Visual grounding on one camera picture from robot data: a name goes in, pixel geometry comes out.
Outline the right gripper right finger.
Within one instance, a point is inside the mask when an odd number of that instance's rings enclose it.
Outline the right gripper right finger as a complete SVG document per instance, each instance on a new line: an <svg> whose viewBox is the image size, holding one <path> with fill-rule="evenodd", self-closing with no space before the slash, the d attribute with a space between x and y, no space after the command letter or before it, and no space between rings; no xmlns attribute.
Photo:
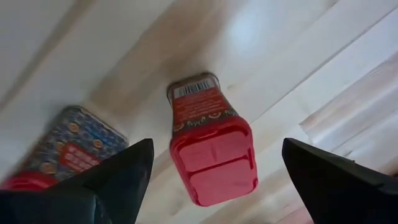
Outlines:
<svg viewBox="0 0 398 224"><path fill-rule="evenodd" d="M397 223L397 179L294 138L282 158L314 223Z"/></svg>

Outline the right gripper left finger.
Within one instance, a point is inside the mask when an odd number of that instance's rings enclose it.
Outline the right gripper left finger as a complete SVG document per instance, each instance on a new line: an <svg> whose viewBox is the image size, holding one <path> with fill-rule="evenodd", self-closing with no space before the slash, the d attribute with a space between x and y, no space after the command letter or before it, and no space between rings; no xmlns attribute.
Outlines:
<svg viewBox="0 0 398 224"><path fill-rule="evenodd" d="M49 188L2 190L1 223L135 223L153 161L147 138Z"/></svg>

